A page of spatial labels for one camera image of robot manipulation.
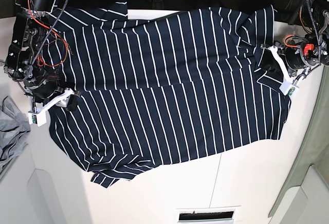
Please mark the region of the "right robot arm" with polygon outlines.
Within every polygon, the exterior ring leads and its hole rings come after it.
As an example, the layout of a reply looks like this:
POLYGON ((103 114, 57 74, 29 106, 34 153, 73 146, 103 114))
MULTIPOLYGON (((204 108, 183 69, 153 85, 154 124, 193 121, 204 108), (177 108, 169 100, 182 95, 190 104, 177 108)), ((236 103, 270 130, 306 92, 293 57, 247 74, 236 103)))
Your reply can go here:
POLYGON ((68 97, 63 96, 69 88, 60 80, 58 69, 71 54, 70 47, 55 29, 59 19, 53 22, 48 19, 56 0, 15 0, 15 4, 20 11, 15 19, 12 42, 4 63, 5 73, 31 98, 32 111, 36 111, 36 104, 47 105, 51 101, 67 111, 75 110, 81 94, 73 90, 68 97), (60 60, 55 64, 46 63, 42 58, 42 49, 56 42, 63 46, 60 60))

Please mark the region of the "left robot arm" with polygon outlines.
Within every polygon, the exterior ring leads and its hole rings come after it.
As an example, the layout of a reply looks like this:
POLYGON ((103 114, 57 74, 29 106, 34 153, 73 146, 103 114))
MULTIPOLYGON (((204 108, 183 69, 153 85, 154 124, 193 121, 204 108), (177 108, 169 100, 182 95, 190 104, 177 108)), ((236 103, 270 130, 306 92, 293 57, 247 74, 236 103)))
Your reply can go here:
POLYGON ((293 25, 296 19, 306 32, 304 37, 289 34, 281 43, 261 45, 272 54, 264 69, 281 72, 286 80, 296 77, 299 70, 305 77, 321 65, 328 66, 328 0, 301 0, 288 23, 293 25))

